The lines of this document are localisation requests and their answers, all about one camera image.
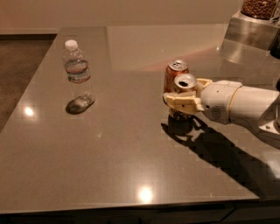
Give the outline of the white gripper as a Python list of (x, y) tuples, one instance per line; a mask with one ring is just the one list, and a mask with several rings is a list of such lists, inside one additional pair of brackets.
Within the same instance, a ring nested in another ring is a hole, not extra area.
[(202, 91), (200, 98), (195, 91), (181, 93), (164, 93), (164, 102), (171, 109), (188, 115), (195, 115), (203, 111), (211, 121), (230, 123), (230, 106), (239, 88), (240, 82), (220, 80), (213, 82), (210, 79), (197, 79), (198, 91)]

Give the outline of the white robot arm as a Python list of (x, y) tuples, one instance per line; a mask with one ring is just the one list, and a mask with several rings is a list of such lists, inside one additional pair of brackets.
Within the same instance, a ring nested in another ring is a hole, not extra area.
[(199, 87), (163, 94), (169, 108), (187, 115), (198, 112), (213, 122), (234, 123), (275, 148), (280, 148), (279, 93), (240, 82), (198, 79)]

